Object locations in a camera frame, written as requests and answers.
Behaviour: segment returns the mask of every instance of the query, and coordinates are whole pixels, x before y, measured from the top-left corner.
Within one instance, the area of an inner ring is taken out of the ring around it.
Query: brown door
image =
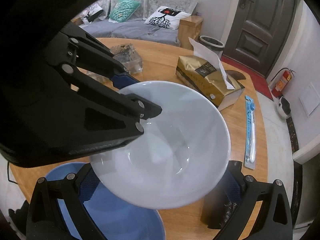
[[[266,76],[291,28],[295,0],[239,0],[223,54]]]

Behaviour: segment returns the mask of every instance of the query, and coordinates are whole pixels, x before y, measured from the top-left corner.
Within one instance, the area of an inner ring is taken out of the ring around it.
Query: white pillow
[[[162,5],[192,14],[198,2],[200,0],[144,0],[143,19],[148,19]]]
[[[177,30],[179,28],[180,19],[189,17],[191,14],[160,6],[145,22],[153,26],[159,26],[167,29]]]

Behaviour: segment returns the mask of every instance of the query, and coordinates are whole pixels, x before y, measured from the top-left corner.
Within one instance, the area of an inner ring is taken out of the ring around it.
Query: floor
[[[284,183],[291,204],[293,191],[293,160],[287,124],[275,110],[275,103],[257,92],[263,122],[266,130],[268,148],[268,182],[280,179]],[[16,210],[25,198],[18,185],[8,182],[7,161],[0,155],[0,209],[8,217],[8,208]]]
[[[237,62],[237,61],[235,61],[225,55],[221,56],[221,61],[223,61],[229,65],[232,65],[232,66],[246,72],[247,74],[249,74],[255,90],[257,92],[260,92],[262,95],[265,95],[270,100],[273,100],[272,94],[270,93],[270,90],[268,87],[268,83],[267,83],[266,79],[261,74],[259,74],[258,72],[248,68],[247,66],[241,64],[240,62]]]
[[[267,138],[268,182],[280,179],[287,192],[289,204],[293,192],[293,158],[287,122],[282,120],[274,102],[257,92]]]

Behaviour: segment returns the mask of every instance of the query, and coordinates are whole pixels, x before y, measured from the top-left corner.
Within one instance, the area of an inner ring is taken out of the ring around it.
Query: sofa
[[[118,23],[109,19],[108,14],[118,0],[98,0],[104,14],[88,25],[80,25],[85,31],[98,38],[126,38],[145,41],[155,41],[179,47],[178,30],[161,28],[144,24],[145,20],[160,6],[168,6],[189,14],[195,13],[200,0],[135,0],[141,5],[125,22]]]

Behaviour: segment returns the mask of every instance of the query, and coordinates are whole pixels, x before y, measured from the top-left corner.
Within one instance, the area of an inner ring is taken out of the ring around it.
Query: tissue box
[[[221,70],[197,56],[180,56],[176,75],[186,86],[208,98],[219,111],[234,104],[244,90],[244,86],[228,74],[228,82],[234,89],[227,89]]]

